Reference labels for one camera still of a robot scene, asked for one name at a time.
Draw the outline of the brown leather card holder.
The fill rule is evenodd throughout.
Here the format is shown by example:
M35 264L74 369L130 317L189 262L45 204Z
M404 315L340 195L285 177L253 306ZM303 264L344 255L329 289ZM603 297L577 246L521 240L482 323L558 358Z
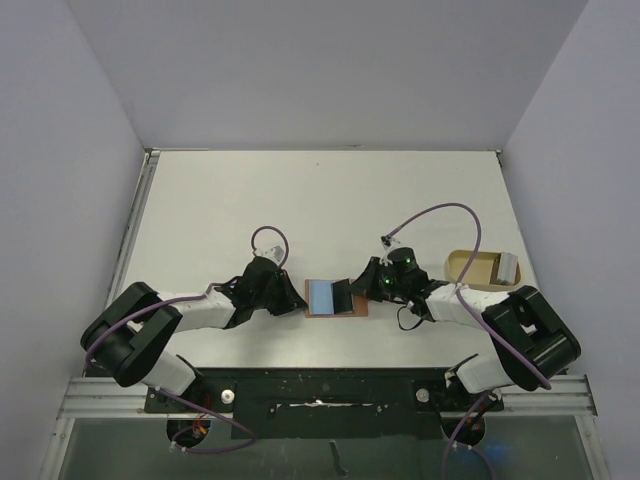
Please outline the brown leather card holder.
M305 281L305 301L308 308L307 318L365 318L369 314L366 298L353 296L354 312L351 314L334 315L331 284L338 280L307 279Z

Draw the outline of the black credit card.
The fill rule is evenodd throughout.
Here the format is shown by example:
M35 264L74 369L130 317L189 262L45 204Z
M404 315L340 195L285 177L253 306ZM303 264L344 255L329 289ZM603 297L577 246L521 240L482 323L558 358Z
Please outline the black credit card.
M334 315L351 314L354 312L351 282L348 278L331 284L331 298Z

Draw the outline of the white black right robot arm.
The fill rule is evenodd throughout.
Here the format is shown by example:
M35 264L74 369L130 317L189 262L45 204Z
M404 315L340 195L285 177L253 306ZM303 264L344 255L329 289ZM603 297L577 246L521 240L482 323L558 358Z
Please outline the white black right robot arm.
M542 293L524 285L515 291L483 291L431 279L410 247L371 257L350 284L356 296L400 303L424 322L448 322L485 331L491 355L473 354L447 374L445 395L459 409L481 392L516 385L549 389L549 380L579 359L581 345Z

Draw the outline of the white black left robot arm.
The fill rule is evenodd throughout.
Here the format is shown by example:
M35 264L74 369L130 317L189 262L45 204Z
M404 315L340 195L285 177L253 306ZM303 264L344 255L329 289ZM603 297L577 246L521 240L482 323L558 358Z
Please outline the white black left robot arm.
M168 392L180 410L200 405L204 387L186 360L166 350L177 332L228 330L264 310L278 317L307 303L286 270L255 257L244 272L202 293L166 296L138 281L127 287L81 336L88 364L97 363L121 387L137 383Z

